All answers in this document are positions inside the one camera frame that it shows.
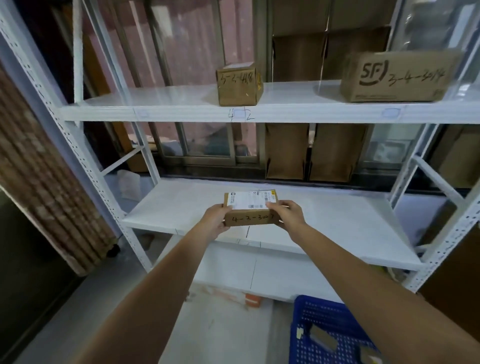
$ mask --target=shelf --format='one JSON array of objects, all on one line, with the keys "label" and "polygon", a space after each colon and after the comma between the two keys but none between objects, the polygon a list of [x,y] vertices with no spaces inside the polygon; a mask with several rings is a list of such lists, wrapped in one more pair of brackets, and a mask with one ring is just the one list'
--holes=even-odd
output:
[{"label": "shelf", "polygon": [[[276,188],[280,199],[296,201],[307,223],[365,262],[411,270],[422,266],[385,199],[320,188],[161,179],[123,223],[184,235],[208,207],[223,202],[223,193],[269,188]],[[305,254],[275,225],[232,227],[218,241]]]},{"label": "shelf", "polygon": [[70,121],[480,123],[480,90],[473,86],[452,101],[346,103],[339,81],[265,83],[257,106],[235,108],[218,105],[216,85],[129,92],[127,101],[116,93],[60,110]]},{"label": "shelf", "polygon": [[[157,263],[181,238],[172,236]],[[193,282],[282,301],[293,301],[298,295],[306,294],[342,302],[306,255],[249,246],[210,243]]]}]

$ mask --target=sf express box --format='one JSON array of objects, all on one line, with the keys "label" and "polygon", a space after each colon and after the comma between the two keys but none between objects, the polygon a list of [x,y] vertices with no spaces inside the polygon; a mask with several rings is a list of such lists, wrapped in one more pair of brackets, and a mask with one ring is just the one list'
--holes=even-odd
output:
[{"label": "sf express box", "polygon": [[353,53],[345,61],[340,92],[350,102],[438,101],[460,57],[453,49]]},{"label": "sf express box", "polygon": [[274,224],[280,216],[265,203],[277,201],[275,190],[225,193],[223,206],[233,206],[225,215],[225,226]]}]

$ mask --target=blue plastic crate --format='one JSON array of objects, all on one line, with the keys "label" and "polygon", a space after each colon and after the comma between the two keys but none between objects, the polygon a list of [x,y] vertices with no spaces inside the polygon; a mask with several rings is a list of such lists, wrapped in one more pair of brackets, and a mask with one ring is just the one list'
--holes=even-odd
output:
[{"label": "blue plastic crate", "polygon": [[[335,353],[327,352],[310,339],[312,324],[316,324],[338,340]],[[297,339],[297,328],[303,329],[301,339]],[[357,364],[359,345],[377,350],[344,304],[310,296],[298,296],[295,299],[290,328],[289,364]]]}]

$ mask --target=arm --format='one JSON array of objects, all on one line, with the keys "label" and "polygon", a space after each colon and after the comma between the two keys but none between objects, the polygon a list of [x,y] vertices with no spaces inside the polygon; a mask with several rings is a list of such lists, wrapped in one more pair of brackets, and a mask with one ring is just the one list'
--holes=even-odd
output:
[{"label": "arm", "polygon": [[208,243],[228,230],[214,205],[107,318],[77,364],[158,363]]},{"label": "arm", "polygon": [[305,223],[293,201],[268,204],[391,363],[480,363],[480,344],[419,296]]}]

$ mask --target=concrete floor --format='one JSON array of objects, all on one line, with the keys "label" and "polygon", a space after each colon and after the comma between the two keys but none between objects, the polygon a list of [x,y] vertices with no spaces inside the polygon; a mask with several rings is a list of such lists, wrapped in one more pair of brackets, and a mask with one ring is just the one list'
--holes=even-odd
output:
[{"label": "concrete floor", "polygon": [[[159,235],[154,261],[169,240]],[[107,259],[18,357],[16,364],[69,363],[104,319],[145,276],[130,247]],[[263,299],[250,308],[199,292],[184,303],[160,363],[288,363],[292,304]]]}]

